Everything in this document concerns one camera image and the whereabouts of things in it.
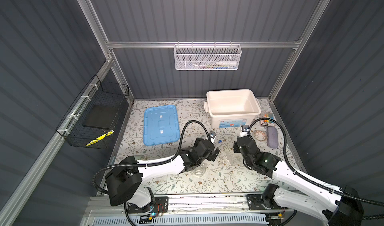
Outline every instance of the table surface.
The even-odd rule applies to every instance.
[[[263,112],[272,112],[267,99],[258,99]],[[182,101],[135,101],[130,115],[127,128],[125,129],[122,143],[117,154],[115,163],[119,163],[125,157],[131,155],[142,155],[143,160],[164,158],[174,154],[178,148],[179,141],[162,145],[146,146],[143,143],[143,122],[144,111],[147,108],[173,104],[176,106],[179,117],[180,132],[188,120],[198,120],[204,124],[208,132],[213,130],[217,133],[214,142],[215,147],[220,149],[216,161],[205,160],[202,165],[206,172],[196,176],[193,171],[170,174],[154,178],[144,184],[151,187],[154,194],[180,194],[180,193],[237,193],[264,191],[269,183],[277,184],[288,190],[294,190],[291,186],[277,180],[271,180],[265,175],[256,171],[248,170],[242,164],[240,154],[233,153],[233,142],[240,133],[239,127],[233,128],[211,128],[209,113],[204,111],[203,100],[182,100]],[[266,128],[256,123],[252,128],[266,132]],[[283,135],[279,128],[279,147],[271,149],[265,142],[258,142],[257,146],[263,152],[273,153],[283,158]],[[197,124],[190,124],[182,139],[182,148],[192,147],[196,138],[204,134],[204,130]],[[288,160],[291,165],[297,168],[294,157],[287,147]]]

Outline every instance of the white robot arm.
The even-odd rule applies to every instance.
[[[144,183],[153,178],[168,174],[178,174],[194,170],[204,160],[215,161],[220,152],[213,145],[216,133],[209,133],[210,140],[197,138],[194,146],[180,150],[178,155],[155,160],[136,160],[134,156],[126,157],[120,164],[151,165],[147,167],[116,167],[105,177],[111,206],[125,202],[135,204],[143,212],[150,211],[156,204],[152,191]]]
[[[262,175],[285,182],[305,194],[269,184],[261,197],[255,199],[258,203],[267,209],[272,209],[276,204],[280,207],[292,208],[318,218],[330,226],[361,224],[364,213],[361,202],[340,196],[342,193],[358,196],[355,190],[349,187],[341,189],[299,170],[292,170],[280,157],[261,152],[249,134],[248,125],[243,125],[240,136],[234,142],[233,151],[242,154],[244,165],[249,170],[255,170]],[[315,184],[330,190],[324,190]]]

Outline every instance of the black mounting plate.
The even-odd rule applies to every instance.
[[[266,208],[262,205],[263,202],[260,200],[261,194],[247,195],[247,204],[249,210],[265,210]],[[273,209],[281,209],[275,202],[273,202]]]
[[[159,209],[160,209],[160,213],[166,213],[168,211],[168,197],[155,197],[155,200],[156,200],[156,203],[158,204],[161,204],[164,208],[160,206]],[[153,207],[153,209],[149,212],[149,213],[157,213],[157,204],[155,204],[155,206]],[[141,208],[138,208],[136,206],[136,204],[133,204],[133,203],[129,203],[128,204],[128,213],[145,213],[143,212],[143,210]]]

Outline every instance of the black wire basket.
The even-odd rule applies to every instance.
[[[79,108],[72,115],[68,115],[69,109],[56,131],[74,147],[113,148],[129,107],[128,85],[98,81],[81,97]],[[67,127],[59,128],[67,117]]]

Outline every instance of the corrugated wall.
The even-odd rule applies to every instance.
[[[104,61],[76,0],[0,0],[0,208]],[[64,145],[14,225],[74,225],[108,157]]]
[[[319,0],[91,1],[109,41],[294,41]],[[236,71],[179,72],[170,50],[114,52],[135,98],[205,97],[238,88],[268,96],[289,54],[243,49]]]
[[[238,70],[175,70],[172,49],[114,50],[137,98],[205,97],[209,90],[251,89],[268,96],[291,49],[244,49]]]
[[[383,41],[383,0],[332,0],[275,100],[311,175],[379,201],[384,201]],[[366,214],[383,211],[364,208]]]

